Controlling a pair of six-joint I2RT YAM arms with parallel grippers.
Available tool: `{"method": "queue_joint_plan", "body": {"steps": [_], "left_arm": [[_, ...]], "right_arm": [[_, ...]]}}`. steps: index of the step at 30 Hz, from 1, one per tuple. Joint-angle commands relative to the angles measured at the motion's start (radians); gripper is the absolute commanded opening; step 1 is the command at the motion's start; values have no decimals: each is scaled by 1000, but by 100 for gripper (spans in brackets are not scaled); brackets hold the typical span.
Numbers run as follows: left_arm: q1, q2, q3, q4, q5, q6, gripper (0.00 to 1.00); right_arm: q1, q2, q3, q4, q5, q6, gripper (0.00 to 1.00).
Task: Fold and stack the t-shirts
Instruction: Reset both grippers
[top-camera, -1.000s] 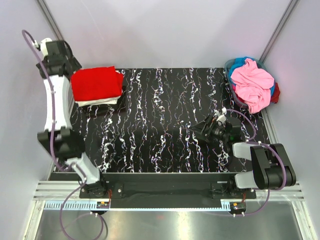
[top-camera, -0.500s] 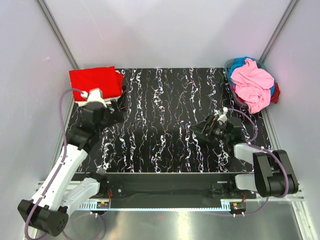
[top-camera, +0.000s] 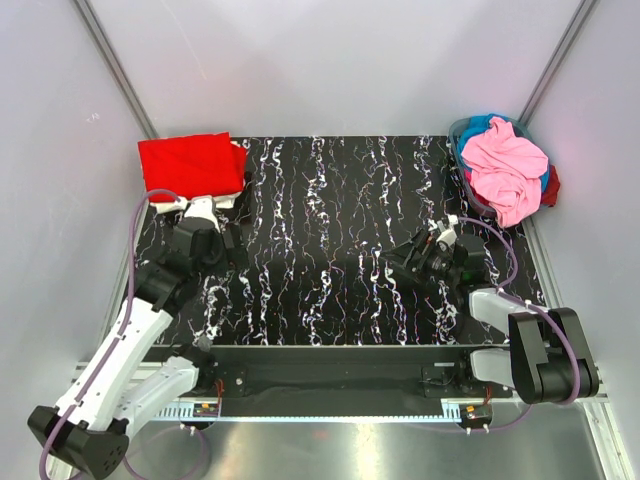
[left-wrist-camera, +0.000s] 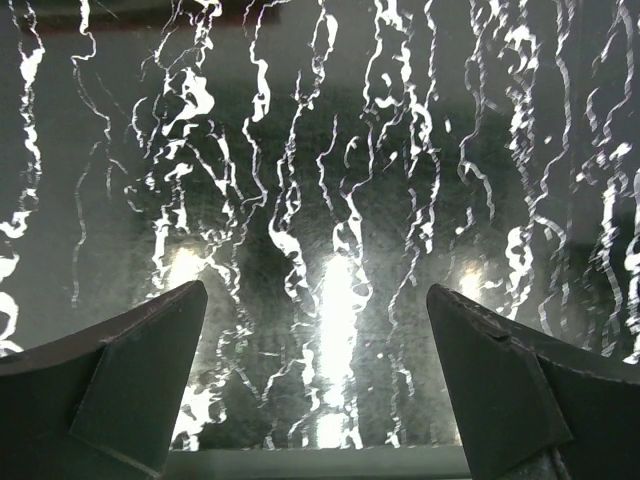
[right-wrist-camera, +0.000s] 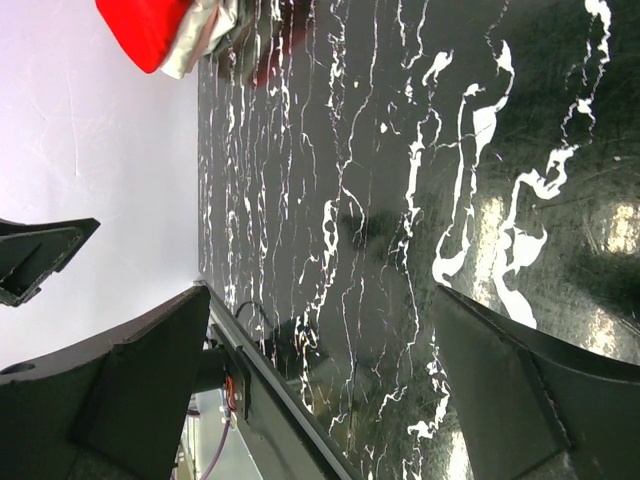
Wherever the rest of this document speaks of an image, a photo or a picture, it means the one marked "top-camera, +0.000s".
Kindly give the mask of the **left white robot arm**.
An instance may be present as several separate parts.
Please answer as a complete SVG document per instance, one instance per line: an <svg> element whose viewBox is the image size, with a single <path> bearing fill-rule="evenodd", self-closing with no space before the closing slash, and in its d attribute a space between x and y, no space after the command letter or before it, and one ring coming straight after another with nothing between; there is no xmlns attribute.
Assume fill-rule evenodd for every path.
<svg viewBox="0 0 640 480"><path fill-rule="evenodd" d="M238 225L189 217L174 226L169 246L135 272L117 320L81 375L54 406L30 414L28 427L43 448L41 477L54 457L78 476L106 479L125 461L130 441L174 399L223 390L214 354L194 345L178 347L138 386L129 382L201 281L245 262Z"/></svg>

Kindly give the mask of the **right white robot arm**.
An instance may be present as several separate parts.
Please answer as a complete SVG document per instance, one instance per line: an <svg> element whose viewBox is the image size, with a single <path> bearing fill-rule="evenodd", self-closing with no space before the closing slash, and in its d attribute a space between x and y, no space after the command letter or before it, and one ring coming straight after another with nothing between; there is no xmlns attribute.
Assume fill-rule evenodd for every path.
<svg viewBox="0 0 640 480"><path fill-rule="evenodd" d="M577 312L545 308L491 286L481 238L451 229L420 230L382 257L416 284L444 281L472 319L508 338L506 347L472 351L454 371L463 395L476 396L496 384L534 405L568 404L599 393L600 377Z"/></svg>

